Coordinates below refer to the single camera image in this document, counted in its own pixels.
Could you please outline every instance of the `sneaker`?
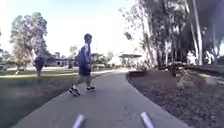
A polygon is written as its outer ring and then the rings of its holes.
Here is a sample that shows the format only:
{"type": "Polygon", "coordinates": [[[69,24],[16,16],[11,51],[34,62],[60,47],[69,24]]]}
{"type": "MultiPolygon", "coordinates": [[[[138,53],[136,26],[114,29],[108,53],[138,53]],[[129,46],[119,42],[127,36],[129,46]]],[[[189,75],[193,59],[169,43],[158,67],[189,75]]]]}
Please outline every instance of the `sneaker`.
{"type": "Polygon", "coordinates": [[[95,89],[95,87],[93,87],[93,86],[90,86],[90,87],[86,88],[87,91],[94,90],[94,89],[95,89]]]}
{"type": "Polygon", "coordinates": [[[74,90],[74,88],[69,88],[69,89],[68,89],[68,92],[69,92],[69,93],[73,93],[73,90],[74,90]]]}
{"type": "Polygon", "coordinates": [[[75,89],[75,88],[69,88],[69,93],[73,94],[73,95],[76,95],[76,96],[80,96],[80,93],[78,91],[78,89],[75,89]]]}

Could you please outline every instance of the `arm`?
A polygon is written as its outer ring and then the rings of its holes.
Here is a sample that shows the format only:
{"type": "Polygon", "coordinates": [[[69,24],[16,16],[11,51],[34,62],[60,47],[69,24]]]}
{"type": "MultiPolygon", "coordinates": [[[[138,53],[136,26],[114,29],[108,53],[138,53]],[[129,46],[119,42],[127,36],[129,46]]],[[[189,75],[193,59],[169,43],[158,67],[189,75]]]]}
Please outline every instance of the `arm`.
{"type": "Polygon", "coordinates": [[[85,59],[86,59],[87,63],[90,64],[91,63],[91,52],[90,52],[90,46],[87,44],[85,45],[84,54],[85,54],[85,59]]]}

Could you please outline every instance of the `hair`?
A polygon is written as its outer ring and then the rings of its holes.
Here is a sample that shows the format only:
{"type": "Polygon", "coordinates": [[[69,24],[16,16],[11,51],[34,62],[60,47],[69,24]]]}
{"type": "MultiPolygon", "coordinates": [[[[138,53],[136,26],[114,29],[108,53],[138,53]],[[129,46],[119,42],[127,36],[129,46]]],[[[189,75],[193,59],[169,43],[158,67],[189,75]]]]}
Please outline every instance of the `hair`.
{"type": "Polygon", "coordinates": [[[89,33],[85,34],[84,40],[87,40],[88,37],[92,38],[92,35],[90,35],[89,33]]]}

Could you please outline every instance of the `shorts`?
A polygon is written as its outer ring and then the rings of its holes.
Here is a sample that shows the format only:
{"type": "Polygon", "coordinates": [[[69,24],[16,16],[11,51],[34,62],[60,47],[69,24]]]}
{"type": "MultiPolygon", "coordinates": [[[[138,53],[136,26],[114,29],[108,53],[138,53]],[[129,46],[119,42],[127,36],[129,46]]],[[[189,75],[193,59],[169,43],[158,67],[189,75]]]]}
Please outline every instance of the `shorts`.
{"type": "Polygon", "coordinates": [[[89,76],[86,76],[86,75],[80,75],[79,74],[79,77],[78,77],[78,80],[77,80],[76,84],[80,84],[82,82],[85,82],[87,84],[87,86],[89,86],[90,85],[90,82],[91,82],[90,75],[89,76]]]}

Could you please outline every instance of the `grass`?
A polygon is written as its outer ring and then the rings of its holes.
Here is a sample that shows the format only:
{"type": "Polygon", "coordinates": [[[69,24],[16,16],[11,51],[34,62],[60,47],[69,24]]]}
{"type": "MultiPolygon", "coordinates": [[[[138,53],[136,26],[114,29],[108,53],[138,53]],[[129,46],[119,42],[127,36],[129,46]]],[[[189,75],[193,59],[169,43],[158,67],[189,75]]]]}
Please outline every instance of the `grass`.
{"type": "Polygon", "coordinates": [[[74,70],[53,69],[0,73],[0,128],[8,128],[50,99],[66,91],[76,78],[74,70]]]}

